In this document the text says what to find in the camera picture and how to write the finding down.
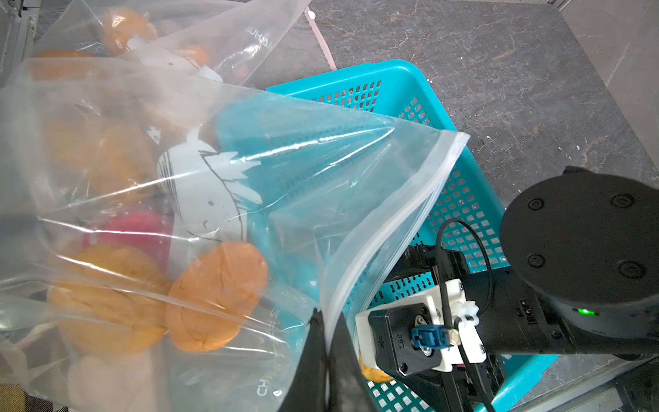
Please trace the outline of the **wrinkled orange potato bottom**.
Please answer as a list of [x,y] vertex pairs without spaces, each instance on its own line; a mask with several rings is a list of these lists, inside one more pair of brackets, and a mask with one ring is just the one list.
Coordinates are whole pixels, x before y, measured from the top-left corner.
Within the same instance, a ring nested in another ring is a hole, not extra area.
[[188,353],[219,350],[238,336],[260,302],[269,270],[257,247],[223,242],[195,259],[170,288],[166,326]]

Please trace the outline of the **clear pink-print zipper bag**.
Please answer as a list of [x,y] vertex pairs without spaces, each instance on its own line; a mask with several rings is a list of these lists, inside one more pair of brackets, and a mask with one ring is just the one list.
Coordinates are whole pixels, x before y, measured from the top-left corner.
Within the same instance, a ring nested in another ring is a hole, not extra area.
[[332,71],[337,70],[336,62],[331,54],[331,50],[326,40],[324,39],[324,36],[322,35],[319,29],[319,26],[317,25],[316,22],[317,15],[309,7],[305,9],[304,14],[305,14],[305,18],[307,19],[307,22],[310,25],[310,28],[312,29],[312,32],[314,33],[314,36],[316,37],[317,42],[319,43],[321,51],[324,54],[324,58],[329,65],[329,68]]

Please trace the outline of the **clear plastic bag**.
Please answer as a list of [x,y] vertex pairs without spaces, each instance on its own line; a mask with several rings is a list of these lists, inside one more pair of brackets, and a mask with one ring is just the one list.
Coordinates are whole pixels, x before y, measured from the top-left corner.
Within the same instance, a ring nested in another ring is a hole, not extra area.
[[[34,53],[78,51],[93,58],[126,60],[244,86],[302,17],[307,1],[72,1],[37,41]],[[108,10],[143,15],[155,41],[133,38],[130,51],[113,56],[103,43],[101,20]],[[189,45],[209,52],[198,67],[180,54]]]
[[1,381],[74,411],[275,411],[295,350],[267,287],[238,336],[188,353],[169,336],[132,355],[68,343],[48,302],[86,233],[127,209],[173,218],[173,283],[223,242],[254,245],[219,143],[229,85],[122,59],[88,58],[84,78],[38,81],[26,61],[1,90]]

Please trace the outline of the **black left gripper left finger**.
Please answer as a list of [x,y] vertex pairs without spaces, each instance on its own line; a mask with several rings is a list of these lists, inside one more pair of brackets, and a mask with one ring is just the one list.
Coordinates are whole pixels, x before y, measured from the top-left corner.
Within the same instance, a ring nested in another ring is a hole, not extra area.
[[300,362],[280,412],[325,411],[327,350],[322,312],[315,309],[309,322]]

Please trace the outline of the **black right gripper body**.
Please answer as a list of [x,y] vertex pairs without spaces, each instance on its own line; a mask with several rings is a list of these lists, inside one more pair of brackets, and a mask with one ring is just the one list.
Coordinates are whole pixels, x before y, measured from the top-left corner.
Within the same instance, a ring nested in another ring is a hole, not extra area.
[[[463,254],[433,245],[412,245],[399,259],[391,276],[408,279],[427,272],[445,293],[444,284],[458,279],[456,275],[464,272]],[[442,296],[442,303],[448,304],[446,295]],[[451,319],[449,309],[444,308],[442,314],[448,323]],[[391,376],[401,380],[436,411],[472,411],[472,398],[479,401],[485,410],[493,411],[492,401],[499,389],[496,376],[481,363],[465,362],[453,367],[450,373],[430,369],[410,376]]]

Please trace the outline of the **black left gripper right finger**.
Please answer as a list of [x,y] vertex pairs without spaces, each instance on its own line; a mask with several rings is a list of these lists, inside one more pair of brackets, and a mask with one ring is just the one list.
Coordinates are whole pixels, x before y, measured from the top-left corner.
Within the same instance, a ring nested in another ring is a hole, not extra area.
[[336,323],[328,357],[328,411],[378,411],[360,369],[348,326],[342,314]]

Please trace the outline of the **smooth brown potato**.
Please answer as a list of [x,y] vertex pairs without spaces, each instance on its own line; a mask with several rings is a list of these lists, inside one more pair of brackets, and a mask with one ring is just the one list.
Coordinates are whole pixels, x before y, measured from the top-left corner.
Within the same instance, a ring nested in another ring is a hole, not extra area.
[[84,78],[90,71],[87,59],[92,57],[85,51],[40,51],[34,55],[30,70],[33,79],[38,81]]

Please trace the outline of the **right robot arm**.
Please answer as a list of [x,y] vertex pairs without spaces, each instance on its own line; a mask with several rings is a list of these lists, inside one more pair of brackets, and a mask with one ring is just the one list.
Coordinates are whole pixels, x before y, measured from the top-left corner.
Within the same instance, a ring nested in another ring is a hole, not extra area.
[[392,276],[435,285],[367,316],[370,367],[436,410],[493,410],[496,355],[657,354],[657,189],[568,167],[520,194],[499,234],[507,266],[478,273],[443,240],[406,250]]

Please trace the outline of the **large yellow potato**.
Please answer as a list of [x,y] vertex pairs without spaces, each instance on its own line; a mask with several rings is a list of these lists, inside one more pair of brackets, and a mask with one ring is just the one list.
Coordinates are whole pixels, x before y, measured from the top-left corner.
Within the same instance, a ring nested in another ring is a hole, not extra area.
[[170,281],[147,253],[128,245],[99,244],[83,249],[69,270],[75,280],[55,283],[48,302],[64,316],[63,338],[84,353],[132,355],[159,343],[167,333]]

